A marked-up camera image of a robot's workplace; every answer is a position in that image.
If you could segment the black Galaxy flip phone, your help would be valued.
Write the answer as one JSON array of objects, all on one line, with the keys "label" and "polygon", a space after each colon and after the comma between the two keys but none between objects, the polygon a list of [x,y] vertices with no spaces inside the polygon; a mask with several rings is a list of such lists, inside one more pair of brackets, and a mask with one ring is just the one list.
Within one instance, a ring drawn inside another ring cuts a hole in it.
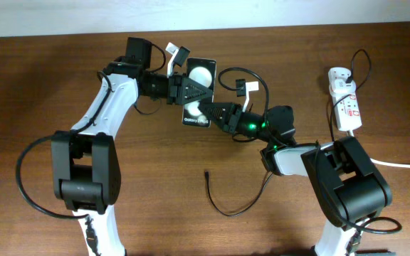
[{"label": "black Galaxy flip phone", "polygon": [[188,58],[186,76],[187,103],[183,105],[182,124],[192,127],[210,127],[211,120],[199,109],[201,103],[214,99],[216,61],[206,58]]}]

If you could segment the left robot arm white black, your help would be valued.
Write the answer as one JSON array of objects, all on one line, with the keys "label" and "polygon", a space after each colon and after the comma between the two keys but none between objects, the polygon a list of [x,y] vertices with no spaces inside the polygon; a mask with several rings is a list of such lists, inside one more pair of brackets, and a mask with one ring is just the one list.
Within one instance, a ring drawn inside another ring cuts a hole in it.
[{"label": "left robot arm white black", "polygon": [[211,100],[216,61],[189,57],[189,49],[169,43],[162,55],[167,74],[151,69],[153,43],[129,37],[126,51],[98,73],[101,88],[88,111],[69,132],[51,140],[53,190],[78,220],[89,255],[126,255],[117,231],[115,203],[121,172],[115,137],[139,96],[186,105]]}]

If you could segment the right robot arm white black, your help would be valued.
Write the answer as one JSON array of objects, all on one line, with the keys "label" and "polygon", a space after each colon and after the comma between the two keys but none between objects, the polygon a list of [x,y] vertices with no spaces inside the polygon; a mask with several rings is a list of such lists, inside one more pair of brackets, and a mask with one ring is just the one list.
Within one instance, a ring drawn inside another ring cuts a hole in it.
[{"label": "right robot arm white black", "polygon": [[392,202],[391,189],[354,137],[327,144],[298,144],[293,135],[293,109],[275,106],[263,114],[244,111],[239,104],[201,103],[200,111],[223,132],[261,140],[267,172],[305,176],[326,217],[314,255],[358,255],[364,233],[382,234],[370,225],[383,219]]}]

